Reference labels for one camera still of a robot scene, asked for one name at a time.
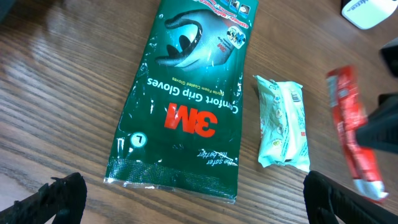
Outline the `red Nescafe coffee stick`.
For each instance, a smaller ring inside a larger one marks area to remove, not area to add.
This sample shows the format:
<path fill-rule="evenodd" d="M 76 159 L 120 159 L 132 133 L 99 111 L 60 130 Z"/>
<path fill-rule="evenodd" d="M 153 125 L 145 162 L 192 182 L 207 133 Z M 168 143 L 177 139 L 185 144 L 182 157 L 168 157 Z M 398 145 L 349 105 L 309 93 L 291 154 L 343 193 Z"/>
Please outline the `red Nescafe coffee stick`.
<path fill-rule="evenodd" d="M 360 195 L 376 203 L 389 195 L 385 190 L 377 158 L 370 147 L 360 146 L 355 131 L 368 123 L 359 99 L 356 70 L 352 65 L 326 75 L 332 117 L 354 186 Z"/>

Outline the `teal wet wipes pack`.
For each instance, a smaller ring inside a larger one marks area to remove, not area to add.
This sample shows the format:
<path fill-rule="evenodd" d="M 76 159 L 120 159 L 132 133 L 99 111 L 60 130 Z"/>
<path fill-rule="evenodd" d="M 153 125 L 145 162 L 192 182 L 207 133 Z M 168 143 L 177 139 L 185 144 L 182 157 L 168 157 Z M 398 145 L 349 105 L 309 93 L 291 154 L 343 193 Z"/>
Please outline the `teal wet wipes pack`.
<path fill-rule="evenodd" d="M 275 82 L 256 75 L 261 144 L 258 162 L 310 171 L 302 85 Z"/>

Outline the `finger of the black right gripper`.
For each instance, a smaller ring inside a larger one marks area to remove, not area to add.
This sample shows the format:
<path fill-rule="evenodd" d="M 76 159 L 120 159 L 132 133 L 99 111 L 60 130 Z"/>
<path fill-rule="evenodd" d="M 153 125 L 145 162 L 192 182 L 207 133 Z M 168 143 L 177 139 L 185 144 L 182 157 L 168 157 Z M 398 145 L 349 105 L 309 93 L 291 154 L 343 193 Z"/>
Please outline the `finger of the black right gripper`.
<path fill-rule="evenodd" d="M 396 37 L 384 45 L 380 50 L 380 54 L 392 76 L 397 78 L 398 38 Z"/>
<path fill-rule="evenodd" d="M 368 123 L 358 128 L 360 146 L 397 153 L 397 93 L 378 97 L 378 107 L 368 116 Z"/>

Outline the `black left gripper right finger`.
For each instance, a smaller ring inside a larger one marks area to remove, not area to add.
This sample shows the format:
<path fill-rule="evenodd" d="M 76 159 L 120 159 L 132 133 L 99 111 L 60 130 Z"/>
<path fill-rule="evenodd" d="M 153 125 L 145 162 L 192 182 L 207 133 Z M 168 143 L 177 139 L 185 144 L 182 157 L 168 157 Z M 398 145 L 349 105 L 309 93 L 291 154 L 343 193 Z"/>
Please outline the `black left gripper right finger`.
<path fill-rule="evenodd" d="M 303 184 L 310 224 L 397 224 L 397 215 L 317 171 L 309 172 Z"/>

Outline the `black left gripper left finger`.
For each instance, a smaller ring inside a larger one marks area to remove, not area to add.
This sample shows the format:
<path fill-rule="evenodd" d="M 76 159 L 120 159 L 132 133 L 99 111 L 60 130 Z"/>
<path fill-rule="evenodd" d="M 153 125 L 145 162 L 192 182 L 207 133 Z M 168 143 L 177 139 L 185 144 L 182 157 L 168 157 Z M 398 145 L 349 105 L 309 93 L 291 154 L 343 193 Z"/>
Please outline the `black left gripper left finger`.
<path fill-rule="evenodd" d="M 46 223 L 80 224 L 85 209 L 87 186 L 83 176 L 72 173 L 64 178 L 53 178 L 30 197 L 16 200 L 1 211 L 2 224 Z"/>

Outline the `green snack bag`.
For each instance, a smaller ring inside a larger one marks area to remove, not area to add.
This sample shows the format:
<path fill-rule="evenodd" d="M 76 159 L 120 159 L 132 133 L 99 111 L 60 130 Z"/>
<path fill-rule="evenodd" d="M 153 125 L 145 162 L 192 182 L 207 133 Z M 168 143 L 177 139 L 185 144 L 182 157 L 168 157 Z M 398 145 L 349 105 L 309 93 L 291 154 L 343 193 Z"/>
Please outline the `green snack bag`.
<path fill-rule="evenodd" d="M 104 181 L 234 203 L 256 0 L 163 0 Z"/>

